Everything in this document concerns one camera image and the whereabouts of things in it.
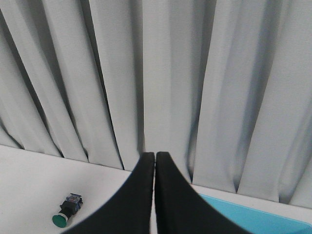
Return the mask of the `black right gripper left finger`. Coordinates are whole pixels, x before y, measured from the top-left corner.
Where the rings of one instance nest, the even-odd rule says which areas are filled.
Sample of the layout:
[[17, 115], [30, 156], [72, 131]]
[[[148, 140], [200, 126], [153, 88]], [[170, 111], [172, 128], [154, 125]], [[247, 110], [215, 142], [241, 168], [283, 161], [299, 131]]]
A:
[[149, 234], [155, 154], [145, 152], [118, 191], [65, 234]]

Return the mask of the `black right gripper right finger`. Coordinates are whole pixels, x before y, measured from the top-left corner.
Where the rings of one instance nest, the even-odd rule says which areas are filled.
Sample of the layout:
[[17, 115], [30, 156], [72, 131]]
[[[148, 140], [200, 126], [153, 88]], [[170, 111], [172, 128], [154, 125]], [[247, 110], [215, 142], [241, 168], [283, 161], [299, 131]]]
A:
[[156, 223], [160, 234], [246, 234], [188, 183], [168, 152], [156, 155]]

